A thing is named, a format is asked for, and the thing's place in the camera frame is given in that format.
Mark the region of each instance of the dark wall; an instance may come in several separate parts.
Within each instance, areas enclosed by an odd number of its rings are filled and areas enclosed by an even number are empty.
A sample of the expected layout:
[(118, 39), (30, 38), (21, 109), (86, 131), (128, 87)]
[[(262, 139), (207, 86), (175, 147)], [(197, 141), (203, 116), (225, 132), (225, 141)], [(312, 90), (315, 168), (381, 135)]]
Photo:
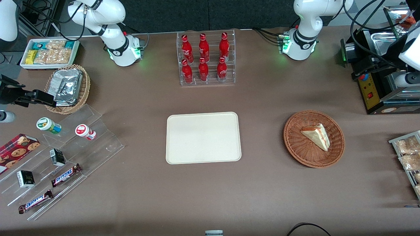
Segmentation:
[(274, 28), (298, 18), (293, 0), (120, 1), (126, 8), (124, 23), (142, 33)]

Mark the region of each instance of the coca-cola bottle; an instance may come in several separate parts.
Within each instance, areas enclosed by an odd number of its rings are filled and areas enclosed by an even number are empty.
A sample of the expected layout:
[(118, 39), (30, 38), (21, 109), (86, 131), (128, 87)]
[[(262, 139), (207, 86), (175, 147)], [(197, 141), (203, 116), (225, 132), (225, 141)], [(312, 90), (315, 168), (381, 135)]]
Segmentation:
[(200, 64), (198, 65), (198, 71), (200, 73), (201, 81), (206, 82), (209, 75), (209, 67), (204, 57), (200, 57)]
[(192, 55), (192, 47), (191, 44), (188, 41), (188, 37), (184, 34), (181, 36), (182, 40), (182, 53), (187, 59), (188, 63), (191, 64), (194, 61), (194, 56)]
[(226, 81), (226, 72), (228, 70), (228, 67), (225, 63), (225, 58), (220, 57), (219, 58), (219, 64), (217, 65), (217, 80), (219, 82), (225, 82)]
[(219, 44), (220, 56), (225, 58), (225, 61), (229, 60), (229, 41), (228, 33), (222, 33), (222, 41)]
[(182, 59), (182, 76), (186, 84), (192, 83), (192, 69), (186, 59)]
[(198, 48), (200, 49), (200, 57), (204, 57), (206, 62), (210, 61), (210, 48), (205, 34), (200, 34), (200, 44), (198, 44)]

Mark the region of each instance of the brown tabletop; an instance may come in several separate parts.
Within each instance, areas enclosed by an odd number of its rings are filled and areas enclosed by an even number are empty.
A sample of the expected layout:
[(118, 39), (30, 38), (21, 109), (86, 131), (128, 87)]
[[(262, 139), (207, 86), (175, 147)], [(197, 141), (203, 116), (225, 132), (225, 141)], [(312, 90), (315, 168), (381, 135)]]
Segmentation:
[[(285, 235), (299, 222), (332, 235), (415, 235), (416, 196), (388, 140), (420, 129), (419, 115), (366, 115), (351, 68), (337, 64), (347, 26), (323, 28), (305, 61), (280, 55), (254, 31), (236, 30), (236, 84), (179, 84), (176, 34), (152, 34), (145, 57), (123, 68), (99, 37), (80, 40), (75, 63), (90, 75), (88, 104), (126, 145), (36, 221), (0, 195), (0, 235)], [(22, 69), (19, 81), (44, 89), (51, 71)], [(42, 137), (36, 121), (65, 118), (42, 105), (9, 106), (0, 144), (19, 133)], [(312, 109), (340, 125), (346, 150), (325, 169), (301, 165), (287, 151), (283, 126)], [(173, 114), (233, 111), (239, 117), (237, 162), (169, 165), (166, 119)]]

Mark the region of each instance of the woven basket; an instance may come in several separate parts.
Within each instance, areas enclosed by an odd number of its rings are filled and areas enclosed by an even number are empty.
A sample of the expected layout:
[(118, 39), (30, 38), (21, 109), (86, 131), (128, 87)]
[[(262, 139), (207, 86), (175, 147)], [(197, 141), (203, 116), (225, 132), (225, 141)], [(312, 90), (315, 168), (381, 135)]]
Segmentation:
[[(319, 123), (324, 125), (330, 139), (330, 147), (327, 152), (300, 132), (305, 126), (314, 126)], [(343, 131), (331, 117), (315, 110), (304, 110), (292, 115), (284, 127), (283, 137), (290, 154), (300, 163), (309, 167), (331, 166), (344, 153)]]
[[(74, 112), (76, 112), (77, 110), (79, 110), (87, 101), (87, 97), (89, 96), (89, 89), (90, 89), (90, 78), (89, 75), (86, 73), (86, 70), (83, 69), (83, 67), (79, 66), (79, 65), (71, 65), (71, 66), (66, 66), (63, 68), (60, 68), (60, 70), (69, 70), (69, 69), (79, 69), (82, 73), (83, 73), (83, 78), (81, 81), (81, 86), (80, 86), (80, 90), (79, 90), (79, 97), (77, 98), (78, 102), (76, 103), (76, 105), (72, 106), (72, 107), (56, 107), (56, 108), (52, 108), (50, 106), (46, 106), (47, 109), (51, 112), (54, 113), (59, 113), (62, 115), (68, 115), (68, 114), (72, 114)], [(53, 75), (50, 76), (50, 79), (47, 82), (47, 85), (45, 86), (44, 91), (47, 92), (48, 88), (50, 87), (50, 83), (51, 83), (51, 79), (53, 78)]]

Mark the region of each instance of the white tray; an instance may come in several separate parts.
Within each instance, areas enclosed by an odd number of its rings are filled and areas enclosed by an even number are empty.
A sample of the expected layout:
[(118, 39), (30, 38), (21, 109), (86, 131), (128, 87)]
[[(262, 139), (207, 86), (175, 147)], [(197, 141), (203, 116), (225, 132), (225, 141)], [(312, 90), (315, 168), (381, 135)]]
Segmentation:
[(47, 69), (57, 69), (57, 68), (62, 68), (65, 66), (70, 66), (73, 64), (74, 62), (74, 58), (76, 57), (76, 53), (77, 53), (77, 49), (79, 48), (79, 41), (75, 41), (73, 48), (71, 49), (71, 54), (70, 54), (70, 59), (68, 60), (67, 64), (25, 64), (25, 60), (26, 57), (28, 56), (28, 52), (29, 50), (32, 49), (32, 45), (35, 42), (46, 42), (46, 41), (50, 41), (50, 40), (65, 40), (64, 38), (43, 38), (43, 39), (31, 39), (29, 40), (26, 49), (25, 49), (25, 53), (22, 56), (22, 60), (20, 63), (20, 66), (26, 70), (47, 70)]
[(235, 112), (171, 115), (166, 126), (166, 162), (238, 161), (242, 156)]

